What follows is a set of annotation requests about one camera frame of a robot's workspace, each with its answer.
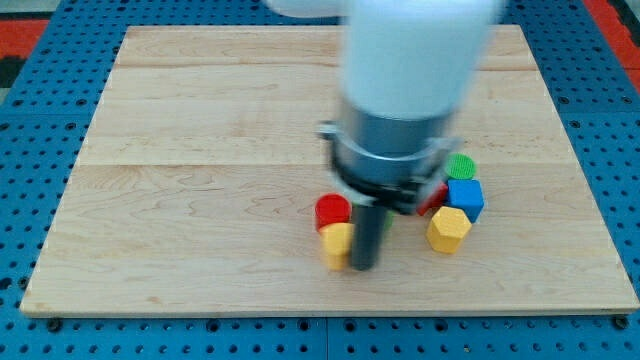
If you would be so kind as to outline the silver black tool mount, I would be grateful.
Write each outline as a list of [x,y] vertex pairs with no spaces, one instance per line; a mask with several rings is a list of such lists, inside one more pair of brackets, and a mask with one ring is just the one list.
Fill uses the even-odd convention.
[[323,122],[334,185],[358,205],[401,214],[417,210],[441,183],[458,139],[447,134],[451,112],[438,116],[378,116],[339,100],[335,120]]

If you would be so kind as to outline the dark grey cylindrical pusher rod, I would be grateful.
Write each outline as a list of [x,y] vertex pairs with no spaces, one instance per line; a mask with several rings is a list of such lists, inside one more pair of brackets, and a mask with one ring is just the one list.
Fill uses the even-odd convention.
[[350,264],[354,269],[366,271],[376,265],[386,221],[387,210],[384,207],[354,206],[354,235],[350,252]]

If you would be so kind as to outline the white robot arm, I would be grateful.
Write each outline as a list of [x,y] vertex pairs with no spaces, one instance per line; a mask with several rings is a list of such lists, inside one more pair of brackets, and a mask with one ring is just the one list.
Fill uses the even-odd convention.
[[319,128],[331,176],[352,201],[352,268],[378,261],[387,214],[412,214],[461,144],[448,133],[484,54],[499,1],[266,0],[293,18],[339,17],[339,107]]

